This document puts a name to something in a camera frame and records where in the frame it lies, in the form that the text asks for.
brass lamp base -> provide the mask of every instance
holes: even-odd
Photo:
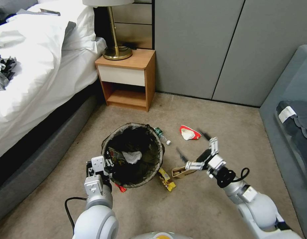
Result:
[[[108,47],[103,53],[104,58],[108,60],[123,60],[132,56],[132,50],[126,46],[118,46],[119,52],[116,54],[115,47]]]

beige carpet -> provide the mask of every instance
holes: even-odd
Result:
[[[185,141],[180,125],[201,128],[219,138],[220,155],[230,169],[243,167],[256,190],[269,195],[290,227],[302,236],[291,200],[276,165],[258,109],[156,93],[148,113],[107,107],[94,111],[64,158],[48,178],[0,222],[0,238],[71,238],[64,201],[85,197],[85,162],[101,152],[101,142],[127,122],[160,127],[172,145],[166,146],[163,168],[170,173],[183,163],[176,146],[191,160],[208,146],[203,139]],[[114,211],[120,223],[118,239],[158,230],[193,238],[252,238],[235,206],[205,172],[175,179],[170,193],[156,176],[146,185],[121,193],[113,186]],[[71,201],[76,220],[84,201]]]

nightstand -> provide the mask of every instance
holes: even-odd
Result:
[[[133,50],[125,60],[95,61],[108,106],[149,111],[155,93],[155,51]]]

white drawer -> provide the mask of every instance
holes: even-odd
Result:
[[[117,68],[98,65],[101,81],[145,86],[144,70]]]

table lamp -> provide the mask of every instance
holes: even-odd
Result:
[[[132,56],[132,50],[126,46],[118,46],[117,38],[116,38],[116,30],[115,30],[115,22],[112,6],[120,6],[126,5],[129,3],[133,3],[134,0],[83,0],[83,4],[87,6],[93,7],[108,7],[110,21],[111,21],[111,29],[114,37],[114,47],[106,48],[103,53],[104,58],[108,60],[123,60]]]

